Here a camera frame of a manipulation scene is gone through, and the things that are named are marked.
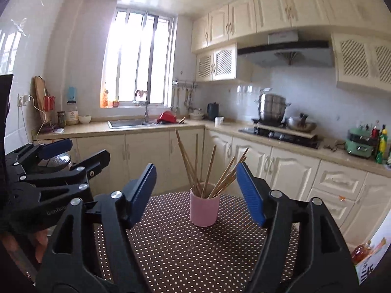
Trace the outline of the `person's left hand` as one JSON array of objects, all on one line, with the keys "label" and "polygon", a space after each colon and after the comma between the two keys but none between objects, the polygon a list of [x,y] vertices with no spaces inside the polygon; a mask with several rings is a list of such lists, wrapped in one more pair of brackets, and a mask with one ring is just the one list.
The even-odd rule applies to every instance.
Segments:
[{"label": "person's left hand", "polygon": [[[32,244],[35,248],[34,257],[38,263],[41,263],[43,256],[48,246],[48,232],[49,229],[38,231],[31,234],[33,237]],[[1,234],[1,242],[7,250],[8,254],[13,258],[18,258],[22,253],[22,250],[13,235],[8,232]]]}]

